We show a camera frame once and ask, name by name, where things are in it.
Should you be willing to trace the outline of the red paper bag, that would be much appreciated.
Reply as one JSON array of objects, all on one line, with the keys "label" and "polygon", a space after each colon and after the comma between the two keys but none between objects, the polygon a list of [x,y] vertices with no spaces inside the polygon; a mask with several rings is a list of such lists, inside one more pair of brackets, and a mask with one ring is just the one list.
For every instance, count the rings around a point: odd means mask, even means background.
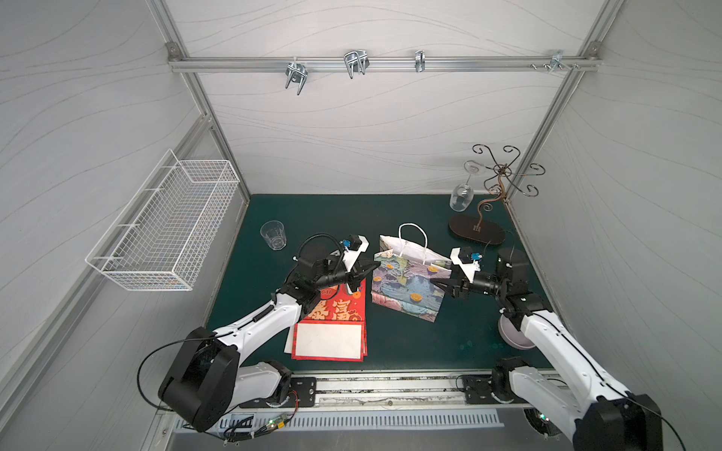
[{"label": "red paper bag", "polygon": [[[367,346],[367,322],[366,322],[366,283],[362,282],[357,292],[349,291],[346,285],[324,289],[319,304],[304,318],[302,322],[360,322],[365,326],[366,356]],[[290,354],[291,327],[285,344],[285,353]]]},{"label": "red paper bag", "polygon": [[293,327],[290,354],[295,360],[359,362],[366,356],[360,322],[302,322]]}]

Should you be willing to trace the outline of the floral paper bag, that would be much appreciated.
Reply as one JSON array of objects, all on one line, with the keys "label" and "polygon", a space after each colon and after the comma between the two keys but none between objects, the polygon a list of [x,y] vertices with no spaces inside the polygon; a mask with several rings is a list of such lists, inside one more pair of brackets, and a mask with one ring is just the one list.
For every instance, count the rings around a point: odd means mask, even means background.
[{"label": "floral paper bag", "polygon": [[429,248],[428,235],[414,223],[399,225],[395,236],[379,238],[379,264],[372,274],[372,302],[434,323],[445,292],[432,283],[448,280],[452,262]]}]

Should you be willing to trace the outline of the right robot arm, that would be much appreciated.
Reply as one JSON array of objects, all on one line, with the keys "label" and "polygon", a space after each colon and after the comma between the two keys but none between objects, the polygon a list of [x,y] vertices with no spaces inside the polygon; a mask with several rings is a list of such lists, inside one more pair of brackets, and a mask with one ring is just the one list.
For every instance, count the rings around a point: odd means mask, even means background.
[{"label": "right robot arm", "polygon": [[603,369],[568,332],[558,315],[531,291],[530,265],[523,252],[502,248],[496,270],[481,270],[481,255],[454,248],[456,269],[434,285],[454,298],[471,293],[493,297],[502,321],[539,350],[560,375],[556,384],[520,357],[498,361],[486,387],[463,380],[472,398],[490,396],[501,404],[530,405],[528,422],[540,434],[557,430],[576,450],[661,450],[662,415],[647,395],[635,395]]}]

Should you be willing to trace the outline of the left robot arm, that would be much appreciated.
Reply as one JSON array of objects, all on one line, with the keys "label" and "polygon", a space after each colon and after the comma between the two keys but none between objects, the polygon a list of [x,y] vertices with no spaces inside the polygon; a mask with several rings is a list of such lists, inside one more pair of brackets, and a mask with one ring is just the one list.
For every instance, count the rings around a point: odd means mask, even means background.
[{"label": "left robot arm", "polygon": [[271,338],[302,321],[321,302],[322,292],[346,286],[357,291],[378,268],[363,259],[369,241],[315,234],[298,248],[294,265],[270,301],[229,325],[193,330],[158,389],[154,408],[180,415],[205,432],[232,409],[253,400],[283,405],[291,392],[291,370],[276,361],[254,366],[246,359]]}]

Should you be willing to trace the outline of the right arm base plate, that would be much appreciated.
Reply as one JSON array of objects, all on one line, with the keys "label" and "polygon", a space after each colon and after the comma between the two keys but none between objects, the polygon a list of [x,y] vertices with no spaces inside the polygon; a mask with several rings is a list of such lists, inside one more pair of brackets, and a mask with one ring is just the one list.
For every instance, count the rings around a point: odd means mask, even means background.
[{"label": "right arm base plate", "polygon": [[458,378],[458,390],[467,405],[507,404],[494,394],[496,377],[493,374],[464,374]]}]

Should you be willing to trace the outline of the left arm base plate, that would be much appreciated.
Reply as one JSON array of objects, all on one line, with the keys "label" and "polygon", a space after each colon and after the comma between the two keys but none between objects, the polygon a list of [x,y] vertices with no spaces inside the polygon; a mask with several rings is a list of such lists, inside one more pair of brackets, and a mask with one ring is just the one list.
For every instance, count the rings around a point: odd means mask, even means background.
[{"label": "left arm base plate", "polygon": [[318,380],[315,377],[291,376],[289,381],[282,381],[280,387],[269,398],[255,398],[240,405],[241,408],[291,408],[295,404],[300,407],[313,407],[316,400]]}]

